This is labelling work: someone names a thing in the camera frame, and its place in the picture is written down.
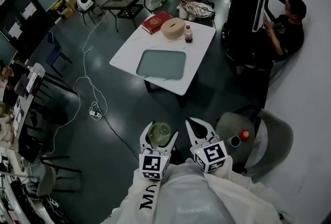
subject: book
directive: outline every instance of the book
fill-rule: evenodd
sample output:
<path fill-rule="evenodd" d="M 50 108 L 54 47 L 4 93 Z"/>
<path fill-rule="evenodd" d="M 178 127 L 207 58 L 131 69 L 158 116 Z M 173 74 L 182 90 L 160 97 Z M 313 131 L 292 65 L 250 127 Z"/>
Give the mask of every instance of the book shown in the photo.
<path fill-rule="evenodd" d="M 159 12 L 153 17 L 144 21 L 141 26 L 149 32 L 151 35 L 161 29 L 162 24 L 164 24 L 167 20 L 172 19 L 173 16 L 168 14 L 165 11 Z"/>

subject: yellow object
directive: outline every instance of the yellow object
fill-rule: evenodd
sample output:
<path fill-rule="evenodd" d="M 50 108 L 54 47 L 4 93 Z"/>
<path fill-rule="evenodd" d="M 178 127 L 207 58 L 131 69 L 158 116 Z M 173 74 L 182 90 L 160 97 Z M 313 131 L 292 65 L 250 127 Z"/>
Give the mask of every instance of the yellow object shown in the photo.
<path fill-rule="evenodd" d="M 182 36 L 184 30 L 185 22 L 181 18 L 172 18 L 166 21 L 161 27 L 162 33 L 169 40 Z"/>

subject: red lid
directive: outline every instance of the red lid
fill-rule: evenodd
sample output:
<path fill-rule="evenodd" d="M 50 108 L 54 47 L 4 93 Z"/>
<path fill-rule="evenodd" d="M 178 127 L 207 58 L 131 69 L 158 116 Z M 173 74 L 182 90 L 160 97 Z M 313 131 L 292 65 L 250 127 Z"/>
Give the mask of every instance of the red lid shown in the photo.
<path fill-rule="evenodd" d="M 242 132 L 240 132 L 240 138 L 242 140 L 246 140 L 249 138 L 249 131 L 248 130 L 243 130 Z"/>

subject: blue chair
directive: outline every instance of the blue chair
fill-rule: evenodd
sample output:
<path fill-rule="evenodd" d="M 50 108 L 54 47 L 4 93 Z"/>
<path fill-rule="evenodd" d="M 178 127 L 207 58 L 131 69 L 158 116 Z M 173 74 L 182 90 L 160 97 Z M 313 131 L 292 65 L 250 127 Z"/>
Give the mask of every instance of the blue chair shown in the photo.
<path fill-rule="evenodd" d="M 61 56 L 64 60 L 71 62 L 70 59 L 68 59 L 63 53 L 62 53 L 62 47 L 61 45 L 59 44 L 59 42 L 56 40 L 56 38 L 54 37 L 54 34 L 53 32 L 49 31 L 47 33 L 47 42 L 54 45 L 54 48 L 53 50 L 51 51 L 51 53 L 49 54 L 49 56 L 47 57 L 46 59 L 46 64 L 51 66 L 51 68 L 57 73 L 59 74 L 61 77 L 63 77 L 61 75 L 60 72 L 58 72 L 58 70 L 53 66 L 54 62 L 57 60 L 57 58 L 59 56 Z"/>

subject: floor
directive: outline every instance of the floor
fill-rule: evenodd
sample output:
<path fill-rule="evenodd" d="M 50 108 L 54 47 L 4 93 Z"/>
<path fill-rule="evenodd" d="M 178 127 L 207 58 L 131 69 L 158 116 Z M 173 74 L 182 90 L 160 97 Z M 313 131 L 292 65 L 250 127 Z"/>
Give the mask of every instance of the floor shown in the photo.
<path fill-rule="evenodd" d="M 257 76 L 238 78 L 231 71 L 225 59 L 225 50 L 220 46 L 220 31 L 227 19 L 230 0 L 214 0 L 216 7 L 217 34 L 199 68 L 199 81 L 190 94 L 184 109 L 179 108 L 176 98 L 167 91 L 149 95 L 144 82 L 137 77 L 111 67 L 109 61 L 126 39 L 134 32 L 133 24 L 128 20 L 118 22 L 119 33 L 115 30 L 114 19 L 107 13 L 104 21 L 91 34 L 85 47 L 94 48 L 86 54 L 86 73 L 93 84 L 102 91 L 108 103 L 107 118 L 115 131 L 139 152 L 139 136 L 151 121 L 166 122 L 173 130 L 179 129 L 176 146 L 182 149 L 189 145 L 185 128 L 185 118 L 197 117 L 213 126 L 216 119 L 226 111 L 234 111 L 249 103 L 264 106 L 267 91 L 267 78 Z M 167 11 L 178 17 L 177 0 L 167 0 L 158 11 Z M 141 23 L 148 16 L 143 10 L 137 16 Z M 86 18 L 87 26 L 76 12 L 73 17 L 61 20 L 52 29 L 73 64 L 61 58 L 55 67 L 64 75 L 66 84 L 72 87 L 76 79 L 84 76 L 82 48 L 88 34 L 94 28 L 92 21 Z M 202 21 L 212 26 L 212 21 Z M 43 61 L 50 47 L 45 42 L 31 57 L 30 63 L 39 62 L 49 73 L 55 74 Z M 37 102 L 59 112 L 61 117 L 74 117 L 79 107 L 78 96 L 63 92 L 49 85 L 43 87 L 51 98 L 39 94 L 43 99 Z M 68 217 L 79 224 L 95 224 L 102 222 L 110 215 L 113 208 L 118 207 L 127 195 L 132 183 L 133 171 L 138 162 L 130 150 L 109 129 L 104 120 L 94 121 L 88 114 L 94 100 L 93 89 L 86 79 L 76 84 L 81 95 L 81 107 L 76 118 L 67 126 L 60 128 L 55 138 L 55 152 L 52 155 L 69 155 L 70 160 L 62 160 L 59 164 L 79 168 L 81 175 L 73 180 L 59 180 L 57 188 L 76 189 L 75 193 L 52 193 L 65 210 Z M 106 106 L 98 95 L 100 106 Z M 59 125 L 51 125 L 38 119 L 45 138 L 52 148 L 53 135 Z M 39 164 L 33 171 L 38 174 Z"/>

